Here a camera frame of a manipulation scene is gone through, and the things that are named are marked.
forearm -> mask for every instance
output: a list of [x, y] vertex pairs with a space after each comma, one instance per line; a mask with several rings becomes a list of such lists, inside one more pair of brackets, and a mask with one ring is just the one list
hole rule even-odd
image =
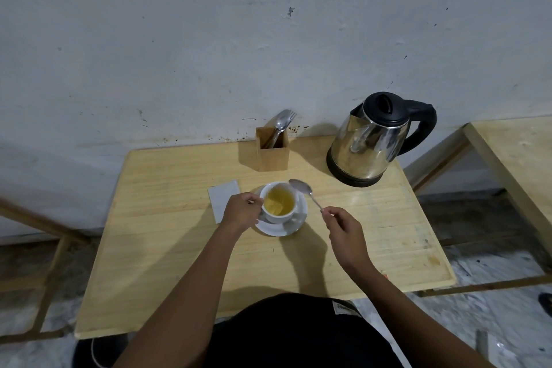
[[350, 271], [397, 344], [416, 367], [492, 367], [476, 351], [424, 313], [373, 267]]
[[201, 363], [237, 239], [234, 231], [222, 225], [217, 228], [186, 274], [128, 345], [116, 368], [181, 368]]

electric kettle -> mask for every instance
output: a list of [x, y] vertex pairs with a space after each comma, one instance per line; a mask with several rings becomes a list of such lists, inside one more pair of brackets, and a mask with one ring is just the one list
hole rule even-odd
[[[412, 121], [419, 121], [418, 128], [407, 137]], [[394, 93], [372, 93], [341, 125], [326, 155], [328, 169], [347, 185], [373, 185], [397, 155], [424, 141], [436, 123], [432, 105]]]

black kettle handle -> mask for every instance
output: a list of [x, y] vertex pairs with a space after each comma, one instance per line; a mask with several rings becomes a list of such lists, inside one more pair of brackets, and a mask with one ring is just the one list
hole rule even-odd
[[405, 99], [405, 105], [410, 113], [410, 121], [419, 121], [419, 124], [416, 131], [406, 138], [398, 155], [409, 152], [424, 141], [437, 124], [437, 111], [433, 105], [409, 99]]

hand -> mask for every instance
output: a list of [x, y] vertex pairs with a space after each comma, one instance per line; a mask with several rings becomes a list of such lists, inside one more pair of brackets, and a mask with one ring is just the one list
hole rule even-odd
[[329, 229], [333, 253], [347, 274], [375, 269], [368, 257], [362, 225], [351, 214], [339, 207], [326, 207], [322, 218]]
[[226, 204], [219, 227], [229, 227], [239, 236], [257, 223], [263, 198], [251, 192], [232, 195]]

metal spoon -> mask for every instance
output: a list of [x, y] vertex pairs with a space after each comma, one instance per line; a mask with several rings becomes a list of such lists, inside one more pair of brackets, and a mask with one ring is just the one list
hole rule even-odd
[[264, 148], [272, 149], [276, 144], [276, 140], [278, 139], [280, 134], [282, 134], [285, 129], [289, 127], [296, 116], [297, 113], [293, 112], [292, 110], [283, 110], [282, 112], [280, 112], [276, 116], [276, 124], [274, 125], [274, 127], [276, 127], [276, 132], [274, 133], [272, 139], [264, 145]]
[[318, 205], [318, 208], [322, 209], [321, 205], [316, 201], [313, 197], [313, 189], [308, 185], [308, 183], [303, 182], [299, 179], [290, 179], [289, 184], [292, 185], [296, 190], [298, 190], [301, 193], [306, 193], [308, 196], [310, 196], [314, 203]]

